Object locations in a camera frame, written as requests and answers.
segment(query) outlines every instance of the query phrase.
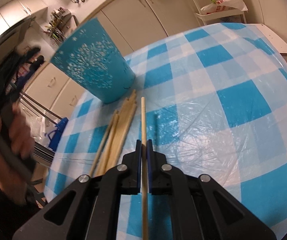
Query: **table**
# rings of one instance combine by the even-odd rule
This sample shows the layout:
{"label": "table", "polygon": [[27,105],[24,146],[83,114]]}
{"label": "table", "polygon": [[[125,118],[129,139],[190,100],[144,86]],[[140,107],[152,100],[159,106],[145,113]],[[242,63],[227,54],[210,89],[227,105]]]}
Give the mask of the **table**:
{"label": "table", "polygon": [[[138,106],[146,97],[154,149],[185,174],[212,176],[281,239],[287,232],[287,63],[271,43],[253,25],[222,23],[125,59],[136,73]],[[89,172],[122,101],[104,105],[89,92],[79,100],[50,168],[48,201]],[[122,155],[140,136],[138,107]],[[163,196],[149,196],[150,239],[171,239],[167,208]],[[122,196],[117,238],[141,238],[141,195]]]}

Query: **human hand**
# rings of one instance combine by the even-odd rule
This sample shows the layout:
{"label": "human hand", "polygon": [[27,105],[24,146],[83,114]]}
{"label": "human hand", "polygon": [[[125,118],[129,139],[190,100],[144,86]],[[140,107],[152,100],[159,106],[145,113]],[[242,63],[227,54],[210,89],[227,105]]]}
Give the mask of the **human hand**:
{"label": "human hand", "polygon": [[[13,107],[14,120],[9,128],[11,139],[11,150],[14,154],[20,154],[22,159],[29,157],[34,148],[34,139],[30,135],[30,127],[26,123],[25,117],[20,111]],[[23,205],[26,203],[25,180],[13,170],[0,154],[0,189],[15,204]]]}

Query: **blue and white tablecloth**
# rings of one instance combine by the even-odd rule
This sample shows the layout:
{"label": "blue and white tablecloth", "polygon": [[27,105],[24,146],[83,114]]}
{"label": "blue and white tablecloth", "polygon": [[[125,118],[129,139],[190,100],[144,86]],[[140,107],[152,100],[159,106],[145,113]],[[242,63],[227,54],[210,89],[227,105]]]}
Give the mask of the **blue and white tablecloth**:
{"label": "blue and white tablecloth", "polygon": [[[154,149],[185,174],[212,176],[281,239],[287,232],[287,63],[263,34],[252,25],[208,25],[126,60],[136,73],[138,109],[122,154],[141,136],[145,96]],[[89,172],[122,101],[104,105],[88,92],[82,96],[50,169],[48,201]],[[163,196],[149,196],[150,239],[171,239],[167,209]],[[141,195],[122,196],[117,238],[141,238]]]}

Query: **black sleeve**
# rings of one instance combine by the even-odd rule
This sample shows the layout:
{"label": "black sleeve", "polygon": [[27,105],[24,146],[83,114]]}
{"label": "black sleeve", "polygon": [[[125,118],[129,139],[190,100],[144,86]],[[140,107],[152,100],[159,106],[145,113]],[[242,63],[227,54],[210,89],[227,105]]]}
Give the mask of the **black sleeve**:
{"label": "black sleeve", "polygon": [[0,190],[0,231],[7,239],[39,211],[32,192],[27,192],[26,205],[18,206]]}

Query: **pile of chopsticks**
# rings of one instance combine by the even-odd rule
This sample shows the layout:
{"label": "pile of chopsticks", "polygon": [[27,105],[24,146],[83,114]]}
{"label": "pile of chopsticks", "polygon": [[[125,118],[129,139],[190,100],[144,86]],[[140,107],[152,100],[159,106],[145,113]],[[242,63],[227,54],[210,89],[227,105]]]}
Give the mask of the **pile of chopsticks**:
{"label": "pile of chopsticks", "polygon": [[93,177],[100,156],[94,177],[105,174],[107,170],[117,165],[130,124],[136,112],[136,96],[136,90],[133,90],[129,99],[126,98],[124,100],[120,111],[115,110],[91,166],[89,172],[91,177]]}

